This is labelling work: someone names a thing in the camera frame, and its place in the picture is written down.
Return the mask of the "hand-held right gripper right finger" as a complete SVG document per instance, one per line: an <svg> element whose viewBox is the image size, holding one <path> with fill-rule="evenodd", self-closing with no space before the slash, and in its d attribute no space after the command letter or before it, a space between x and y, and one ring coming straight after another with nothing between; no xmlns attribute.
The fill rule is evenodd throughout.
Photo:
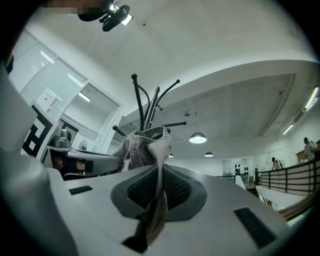
<svg viewBox="0 0 320 256"><path fill-rule="evenodd" d="M149 256L255 256L277 250L290 234L286 220L238 184L220 177L172 166L198 180L207 191L202 209L187 221L167 222L147 250ZM237 209L249 209L274 235L260 248L245 227L249 215L238 218Z"/></svg>

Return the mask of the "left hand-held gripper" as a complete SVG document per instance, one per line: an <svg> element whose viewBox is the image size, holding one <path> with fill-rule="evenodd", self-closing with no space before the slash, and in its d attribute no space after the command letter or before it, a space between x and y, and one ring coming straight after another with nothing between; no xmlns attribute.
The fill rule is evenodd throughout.
<svg viewBox="0 0 320 256"><path fill-rule="evenodd" d="M0 66L0 179L47 180L48 171L63 177L62 169L41 163L49 141L56 135L58 124L50 120L38 103L28 104L14 88L9 74ZM122 160L116 156L93 152L75 152L84 161L85 176L98 176L117 171Z"/></svg>

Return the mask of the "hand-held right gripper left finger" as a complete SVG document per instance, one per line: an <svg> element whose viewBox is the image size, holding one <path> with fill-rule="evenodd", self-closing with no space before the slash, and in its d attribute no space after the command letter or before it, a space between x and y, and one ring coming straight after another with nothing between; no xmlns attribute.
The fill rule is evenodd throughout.
<svg viewBox="0 0 320 256"><path fill-rule="evenodd" d="M71 235L68 256L137 256L123 245L139 221L124 217L111 200L113 188L132 177L156 169L149 165L96 178L64 181L60 172L47 168L55 206Z"/></svg>

